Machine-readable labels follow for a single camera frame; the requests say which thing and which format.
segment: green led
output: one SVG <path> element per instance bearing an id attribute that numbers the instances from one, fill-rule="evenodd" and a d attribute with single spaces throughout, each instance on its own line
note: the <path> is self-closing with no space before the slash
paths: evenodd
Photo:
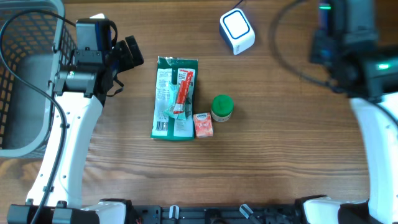
<path id="1" fill-rule="evenodd" d="M 330 10 L 331 7 L 330 7 L 330 6 L 319 6 L 319 9 L 322 9 L 322 10 Z"/>
<path id="2" fill-rule="evenodd" d="M 380 64 L 377 66 L 380 70 L 388 69 L 390 67 L 389 64 Z"/>

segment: white box device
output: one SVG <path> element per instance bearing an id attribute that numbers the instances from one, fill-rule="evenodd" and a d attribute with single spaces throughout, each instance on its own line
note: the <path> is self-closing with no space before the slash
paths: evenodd
<path id="1" fill-rule="evenodd" d="M 254 44 L 254 31 L 243 11 L 232 9 L 220 18 L 220 34 L 235 55 Z"/>

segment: small jar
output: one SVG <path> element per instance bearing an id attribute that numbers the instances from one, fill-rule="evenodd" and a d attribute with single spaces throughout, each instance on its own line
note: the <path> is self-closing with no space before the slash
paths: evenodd
<path id="1" fill-rule="evenodd" d="M 229 120 L 234 110 L 234 102 L 227 95 L 218 95 L 211 104 L 211 117 L 218 122 Z"/>

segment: green lid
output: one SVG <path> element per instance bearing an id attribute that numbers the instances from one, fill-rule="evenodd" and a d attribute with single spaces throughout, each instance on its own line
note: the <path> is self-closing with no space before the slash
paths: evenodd
<path id="1" fill-rule="evenodd" d="M 211 104 L 211 110 L 219 117 L 226 117 L 234 110 L 234 102 L 227 95 L 218 95 Z"/>

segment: wooden tabletop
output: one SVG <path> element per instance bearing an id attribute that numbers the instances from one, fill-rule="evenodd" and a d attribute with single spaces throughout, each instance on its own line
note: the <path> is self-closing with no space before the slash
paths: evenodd
<path id="1" fill-rule="evenodd" d="M 269 24 L 288 2 L 241 5 L 256 42 L 237 56 L 218 32 L 220 16 L 236 1 L 67 4 L 72 21 L 106 14 L 120 39 L 136 37 L 145 58 L 119 74 L 124 91 L 106 100 L 87 156 L 83 203 L 112 197 L 134 205 L 266 204 L 316 194 L 366 199 L 368 168 L 348 99 L 291 75 L 270 56 Z M 377 2 L 383 44 L 398 36 L 393 2 Z M 278 42 L 299 69 L 325 79 L 321 67 L 307 63 L 316 26 L 317 6 L 310 1 L 282 21 Z M 198 59 L 194 113 L 209 112 L 216 95 L 233 98 L 232 118 L 214 122 L 212 138 L 150 138 L 158 56 Z M 40 165 L 0 160 L 0 222 L 10 204 L 24 203 Z"/>

